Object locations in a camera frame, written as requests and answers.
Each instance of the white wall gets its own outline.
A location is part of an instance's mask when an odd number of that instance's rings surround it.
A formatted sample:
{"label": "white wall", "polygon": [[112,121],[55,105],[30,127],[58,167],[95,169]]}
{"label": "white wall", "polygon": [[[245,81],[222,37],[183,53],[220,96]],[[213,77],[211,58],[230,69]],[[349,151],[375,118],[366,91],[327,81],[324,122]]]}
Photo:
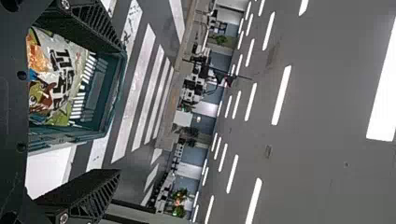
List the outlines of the white wall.
{"label": "white wall", "polygon": [[217,10],[218,10],[218,21],[223,21],[234,25],[239,25],[242,17],[244,16],[242,13],[227,10],[221,7],[218,7]]}
{"label": "white wall", "polygon": [[218,0],[219,5],[235,8],[240,11],[245,11],[248,6],[248,0]]}

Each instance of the floor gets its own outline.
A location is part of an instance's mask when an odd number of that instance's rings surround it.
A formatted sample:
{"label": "floor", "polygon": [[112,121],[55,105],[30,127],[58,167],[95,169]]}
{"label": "floor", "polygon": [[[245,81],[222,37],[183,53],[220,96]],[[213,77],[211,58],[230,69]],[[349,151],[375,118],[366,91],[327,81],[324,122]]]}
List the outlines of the floor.
{"label": "floor", "polygon": [[61,165],[47,173],[58,177],[45,188],[46,181],[41,184],[27,181],[28,190],[32,189],[29,192],[38,196],[91,169],[117,168],[122,170],[122,176],[116,199],[142,203],[149,195],[170,156],[170,152],[155,149],[154,143],[190,3],[190,0],[117,1],[112,21],[121,39],[127,39],[129,64],[112,127],[103,139],[60,149],[56,155],[32,156],[27,180],[35,180],[29,176],[46,169],[36,161],[48,160],[49,166],[51,161],[57,161]]}

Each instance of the ceiling light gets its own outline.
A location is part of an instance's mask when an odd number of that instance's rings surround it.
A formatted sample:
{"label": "ceiling light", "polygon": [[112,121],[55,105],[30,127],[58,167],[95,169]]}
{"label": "ceiling light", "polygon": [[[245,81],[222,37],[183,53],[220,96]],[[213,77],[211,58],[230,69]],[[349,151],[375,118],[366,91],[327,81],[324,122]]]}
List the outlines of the ceiling light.
{"label": "ceiling light", "polygon": [[264,4],[265,4],[265,0],[262,0],[262,2],[260,3],[260,8],[259,8],[259,16],[262,15],[262,10],[264,9]]}
{"label": "ceiling light", "polygon": [[219,104],[219,109],[218,109],[218,117],[219,117],[219,115],[220,115],[220,112],[221,112],[221,106],[222,106],[222,101],[220,101],[220,104]]}
{"label": "ceiling light", "polygon": [[272,27],[274,24],[275,12],[271,13],[270,20],[268,21],[267,31],[265,33],[264,43],[262,44],[262,50],[266,50],[268,47],[268,41],[270,40],[270,35],[272,31]]}
{"label": "ceiling light", "polygon": [[245,34],[245,31],[242,31],[242,34],[239,36],[238,49],[241,49],[242,40],[244,39],[244,34]]}
{"label": "ceiling light", "polygon": [[236,111],[238,110],[239,100],[241,99],[242,92],[239,91],[238,95],[236,96],[235,106],[233,107],[233,119],[235,119]]}
{"label": "ceiling light", "polygon": [[202,186],[204,186],[206,184],[206,179],[207,179],[207,173],[208,172],[209,172],[209,167],[206,167],[205,175],[204,175],[204,181],[202,182]]}
{"label": "ceiling light", "polygon": [[241,22],[239,22],[239,30],[238,30],[238,34],[241,34],[242,31],[242,26],[244,25],[244,18],[242,17]]}
{"label": "ceiling light", "polygon": [[213,202],[215,201],[215,196],[210,197],[210,202],[209,206],[207,207],[207,212],[206,212],[206,218],[205,218],[205,224],[209,223],[209,218],[210,218],[210,213],[212,212],[212,207],[213,207]]}
{"label": "ceiling light", "polygon": [[199,197],[199,191],[197,191],[197,193],[195,194],[194,205],[192,207],[195,207],[197,205],[198,197]]}
{"label": "ceiling light", "polygon": [[396,20],[376,90],[366,138],[393,141],[396,128]]}
{"label": "ceiling light", "polygon": [[216,147],[215,157],[213,158],[214,160],[216,160],[218,158],[220,144],[221,144],[221,137],[219,138],[218,146]]}
{"label": "ceiling light", "polygon": [[248,103],[247,103],[247,113],[245,114],[245,121],[248,121],[248,118],[250,117],[250,111],[251,111],[251,107],[253,106],[254,96],[256,95],[256,89],[257,89],[257,83],[254,83],[253,87],[251,88],[250,98],[248,99]]}
{"label": "ceiling light", "polygon": [[257,201],[259,200],[260,191],[262,190],[262,180],[257,178],[254,186],[253,194],[251,195],[250,205],[247,210],[247,220],[245,224],[253,223],[254,212],[256,211]]}
{"label": "ceiling light", "polygon": [[245,14],[245,20],[248,20],[248,14],[250,13],[250,7],[251,7],[251,2],[248,2],[248,4],[247,4],[247,12]]}
{"label": "ceiling light", "polygon": [[207,159],[205,159],[204,167],[202,168],[202,173],[201,173],[201,175],[203,175],[203,174],[205,173],[206,164],[207,164]]}
{"label": "ceiling light", "polygon": [[224,159],[225,159],[225,155],[227,154],[227,148],[228,148],[228,144],[224,144],[224,149],[223,149],[223,153],[221,155],[221,160],[220,160],[220,165],[219,165],[219,172],[221,172],[222,170],[222,166],[224,164]]}
{"label": "ceiling light", "polygon": [[195,207],[194,218],[192,219],[192,222],[195,222],[197,220],[198,209],[199,209],[199,204]]}
{"label": "ceiling light", "polygon": [[247,62],[245,63],[246,67],[248,67],[248,65],[250,64],[250,57],[251,57],[251,52],[253,51],[253,47],[254,47],[254,38],[251,39],[250,41],[250,48],[248,49],[248,53],[247,53]]}
{"label": "ceiling light", "polygon": [[238,164],[239,156],[235,155],[233,158],[233,167],[231,168],[230,177],[228,178],[227,189],[225,190],[228,194],[230,193],[231,186],[233,185],[233,177],[235,176],[236,165]]}
{"label": "ceiling light", "polygon": [[242,63],[242,59],[244,59],[244,55],[241,54],[239,55],[239,61],[238,61],[238,65],[236,66],[236,75],[239,75],[239,70],[241,69],[241,63]]}
{"label": "ceiling light", "polygon": [[286,66],[283,71],[282,81],[280,82],[279,93],[277,94],[274,115],[271,121],[272,125],[277,125],[279,122],[280,111],[282,110],[283,101],[285,100],[286,89],[288,88],[289,77],[291,72],[291,65]]}
{"label": "ceiling light", "polygon": [[215,137],[213,138],[213,143],[212,143],[212,149],[211,149],[211,151],[213,151],[213,149],[215,149],[216,139],[218,139],[218,133],[215,133]]}
{"label": "ceiling light", "polygon": [[306,12],[306,9],[308,8],[308,2],[308,0],[301,0],[300,11],[298,12],[299,16],[302,16]]}
{"label": "ceiling light", "polygon": [[251,23],[253,22],[253,13],[252,14],[250,14],[250,18],[248,19],[248,24],[247,24],[247,36],[248,36],[248,34],[250,33],[250,26],[251,26]]}
{"label": "ceiling light", "polygon": [[233,100],[233,97],[230,96],[230,97],[228,98],[228,104],[227,104],[227,108],[225,109],[224,118],[227,118],[227,117],[228,117],[228,112],[230,112],[230,105],[231,105],[232,100]]}

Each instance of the rectangular ceiling light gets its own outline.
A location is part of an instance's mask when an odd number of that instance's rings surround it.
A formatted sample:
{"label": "rectangular ceiling light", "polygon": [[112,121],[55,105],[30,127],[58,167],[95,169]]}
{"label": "rectangular ceiling light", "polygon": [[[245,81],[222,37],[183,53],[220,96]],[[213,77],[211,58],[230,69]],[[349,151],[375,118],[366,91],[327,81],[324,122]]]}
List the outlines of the rectangular ceiling light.
{"label": "rectangular ceiling light", "polygon": [[301,0],[300,11],[298,12],[298,16],[302,16],[306,12],[306,9],[308,8],[308,2],[309,0]]}
{"label": "rectangular ceiling light", "polygon": [[242,34],[239,36],[238,49],[241,49],[242,40],[244,39],[244,34],[245,34],[245,31],[242,31]]}
{"label": "rectangular ceiling light", "polygon": [[242,92],[239,91],[238,95],[236,96],[235,106],[233,107],[233,119],[235,119],[236,111],[238,110],[239,100],[241,99]]}
{"label": "rectangular ceiling light", "polygon": [[256,179],[256,184],[254,186],[253,194],[251,195],[250,205],[247,210],[247,220],[245,224],[253,223],[254,212],[256,211],[257,201],[260,197],[260,191],[262,190],[262,180],[260,178]]}
{"label": "rectangular ceiling light", "polygon": [[195,222],[195,221],[197,220],[198,210],[199,210],[199,205],[197,205],[197,206],[195,207],[195,210],[194,210],[194,217],[192,218],[192,222]]}
{"label": "rectangular ceiling light", "polygon": [[262,10],[264,9],[265,0],[262,0],[259,7],[259,16],[262,15]]}
{"label": "rectangular ceiling light", "polygon": [[239,29],[238,29],[238,34],[241,34],[242,31],[242,26],[244,25],[244,18],[242,17],[241,22],[239,22]]}
{"label": "rectangular ceiling light", "polygon": [[250,8],[251,8],[251,1],[248,2],[247,4],[247,12],[245,14],[245,20],[248,20],[248,14],[250,13]]}
{"label": "rectangular ceiling light", "polygon": [[215,196],[210,197],[209,206],[207,207],[206,217],[205,217],[205,224],[209,223],[210,213],[212,212],[213,202],[215,201]]}
{"label": "rectangular ceiling light", "polygon": [[254,38],[251,39],[251,41],[250,41],[250,48],[248,48],[247,62],[245,63],[245,67],[248,67],[248,65],[250,64],[250,57],[251,57],[251,53],[253,51],[253,47],[254,47]]}
{"label": "rectangular ceiling light", "polygon": [[283,71],[282,81],[280,82],[279,93],[277,94],[274,115],[271,121],[272,125],[277,125],[279,122],[280,111],[282,110],[283,101],[285,100],[286,89],[288,88],[289,77],[291,72],[291,65],[286,66]]}
{"label": "rectangular ceiling light", "polygon": [[203,174],[205,173],[206,165],[207,165],[207,159],[205,159],[205,161],[204,161],[204,167],[202,167],[202,173],[201,173],[201,175],[203,175]]}
{"label": "rectangular ceiling light", "polygon": [[244,59],[244,55],[241,54],[239,55],[239,61],[238,61],[238,65],[236,66],[236,75],[239,75],[239,70],[241,69],[241,63],[242,63],[242,59]]}
{"label": "rectangular ceiling light", "polygon": [[268,21],[267,31],[265,33],[264,43],[262,44],[262,50],[266,50],[268,47],[268,41],[270,40],[272,27],[274,24],[275,12],[271,13],[270,20]]}
{"label": "rectangular ceiling light", "polygon": [[222,101],[220,101],[220,104],[219,104],[219,109],[218,109],[218,117],[219,117],[219,115],[220,115],[220,112],[221,112],[221,106],[222,106]]}
{"label": "rectangular ceiling light", "polygon": [[257,82],[254,83],[253,87],[251,88],[250,98],[248,99],[248,103],[247,103],[247,113],[245,114],[245,121],[248,121],[248,118],[250,117],[250,111],[251,111],[251,107],[253,106],[254,96],[256,95],[256,89],[257,89]]}
{"label": "rectangular ceiling light", "polygon": [[194,205],[192,207],[195,207],[197,205],[198,197],[199,197],[199,191],[197,191],[197,193],[195,194]]}
{"label": "rectangular ceiling light", "polygon": [[221,137],[219,138],[219,141],[218,141],[218,146],[216,147],[215,156],[213,157],[213,159],[214,159],[214,160],[216,160],[216,159],[218,158],[220,144],[221,144]]}
{"label": "rectangular ceiling light", "polygon": [[230,76],[233,76],[233,72],[235,71],[235,64],[233,64],[233,66],[231,67],[231,74]]}
{"label": "rectangular ceiling light", "polygon": [[225,159],[225,155],[227,154],[227,148],[228,148],[228,144],[224,144],[224,149],[223,149],[223,153],[221,155],[221,160],[220,160],[220,165],[219,165],[219,172],[221,172],[222,170],[222,166],[224,164],[224,159]]}
{"label": "rectangular ceiling light", "polygon": [[396,130],[396,20],[390,34],[387,54],[376,90],[366,138],[393,141]]}
{"label": "rectangular ceiling light", "polygon": [[218,139],[218,133],[215,133],[215,137],[213,138],[213,143],[212,143],[212,149],[211,149],[211,151],[213,151],[213,149],[215,149],[216,139]]}
{"label": "rectangular ceiling light", "polygon": [[247,23],[247,36],[248,36],[248,34],[250,33],[250,26],[251,26],[251,23],[253,22],[253,13],[252,14],[250,14],[250,18],[248,19],[248,23]]}
{"label": "rectangular ceiling light", "polygon": [[228,98],[228,104],[227,104],[227,108],[225,109],[224,118],[227,118],[227,117],[228,117],[228,112],[230,112],[230,105],[231,105],[231,102],[232,102],[232,101],[233,101],[233,97],[230,96],[230,97]]}
{"label": "rectangular ceiling light", "polygon": [[206,167],[205,170],[205,175],[204,175],[204,180],[202,181],[202,186],[204,186],[206,184],[206,179],[207,179],[207,173],[209,172],[209,167]]}
{"label": "rectangular ceiling light", "polygon": [[233,186],[233,177],[235,176],[236,165],[238,165],[239,156],[235,155],[233,158],[233,167],[231,168],[230,177],[228,177],[227,189],[225,190],[228,194],[230,193],[231,187]]}

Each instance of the ceiling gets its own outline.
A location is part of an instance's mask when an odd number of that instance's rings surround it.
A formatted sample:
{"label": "ceiling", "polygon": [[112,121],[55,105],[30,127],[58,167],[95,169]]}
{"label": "ceiling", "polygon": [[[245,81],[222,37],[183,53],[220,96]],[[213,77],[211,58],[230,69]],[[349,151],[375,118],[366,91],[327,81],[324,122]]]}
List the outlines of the ceiling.
{"label": "ceiling", "polygon": [[[219,156],[208,155],[197,222],[245,223],[257,178],[262,188],[253,223],[395,223],[395,146],[366,138],[375,94],[387,53],[396,4],[390,0],[252,0],[249,36],[233,54],[239,76],[223,96],[215,132]],[[275,21],[262,50],[271,12]],[[244,22],[246,31],[248,22]],[[245,66],[250,41],[255,45]],[[274,108],[285,66],[289,83],[278,124]],[[257,91],[245,121],[252,84]],[[235,119],[235,98],[241,98]],[[230,114],[224,118],[232,96]],[[224,144],[224,165],[218,171]],[[272,146],[269,159],[265,149]],[[234,155],[239,155],[231,192],[226,193]]]}

